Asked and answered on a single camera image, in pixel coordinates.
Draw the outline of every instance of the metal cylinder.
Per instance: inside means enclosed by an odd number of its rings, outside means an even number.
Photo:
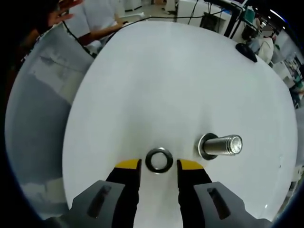
[[[203,151],[208,155],[236,155],[241,152],[242,138],[238,135],[228,135],[209,139],[202,145]]]

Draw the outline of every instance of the floor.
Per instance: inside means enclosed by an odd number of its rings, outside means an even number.
[[[164,8],[165,5],[147,5],[147,6],[142,6],[134,11],[129,11],[126,12],[125,15],[126,16],[130,16],[133,14],[138,14],[138,13],[144,13],[145,14],[145,18],[149,18],[149,17],[163,17],[163,18],[151,18],[148,20],[163,20],[163,21],[171,21],[171,22],[175,22],[175,15],[172,14],[168,14],[166,11],[164,11],[162,8]],[[133,16],[133,17],[129,17],[126,20],[129,22],[134,22],[137,21],[139,19],[138,16]]]

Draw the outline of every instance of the metal ring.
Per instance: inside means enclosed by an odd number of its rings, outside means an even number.
[[[151,163],[151,159],[153,157],[153,155],[157,154],[157,153],[162,153],[165,155],[165,157],[167,158],[167,164],[164,168],[162,169],[156,169],[153,167],[152,163]],[[164,173],[166,171],[168,171],[172,165],[173,165],[173,157],[172,154],[165,148],[160,147],[160,148],[155,148],[151,151],[148,152],[147,156],[146,156],[146,166],[148,168],[148,170],[150,170],[151,172],[155,172],[155,173]]]
[[[197,143],[197,150],[198,150],[198,153],[199,155],[206,159],[206,160],[212,160],[212,159],[215,159],[217,157],[217,155],[210,155],[210,154],[207,154],[205,151],[204,151],[204,143],[205,141],[209,140],[209,139],[216,139],[218,138],[217,135],[213,134],[213,133],[208,133],[208,134],[205,134],[203,135],[202,137],[200,137],[198,143]]]

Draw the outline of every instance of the black wire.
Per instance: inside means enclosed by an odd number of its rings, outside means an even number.
[[[218,20],[218,33],[219,33],[219,24],[220,24],[220,18],[221,18],[221,16],[222,16],[222,12],[220,13],[220,15],[219,15],[219,20]]]
[[[195,8],[196,8],[196,5],[198,4],[198,2],[199,2],[199,0],[196,0],[196,3],[195,3],[195,5],[193,7],[193,10],[192,10],[192,13],[190,14],[190,18],[189,18],[188,24],[190,24],[190,21],[193,18],[194,11],[195,11]]]
[[[63,25],[66,27],[67,29],[67,32],[77,41],[78,44],[80,44],[80,46],[82,47],[83,50],[85,50],[86,53],[88,53],[92,58],[95,58],[91,53],[90,51],[85,47],[83,46],[80,41],[78,40],[78,38],[71,32],[71,30],[67,27],[66,23],[63,21],[62,22]]]

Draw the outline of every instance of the white table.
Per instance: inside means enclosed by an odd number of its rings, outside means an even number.
[[[205,133],[239,134],[243,150],[205,161],[193,153]],[[155,175],[142,164],[135,228],[182,227],[176,160],[205,166],[257,218],[272,219],[293,175],[295,111],[287,87],[235,42],[179,23],[150,21],[117,33],[88,70],[66,126],[63,177],[69,207],[121,160],[145,159],[155,147],[174,164]]]

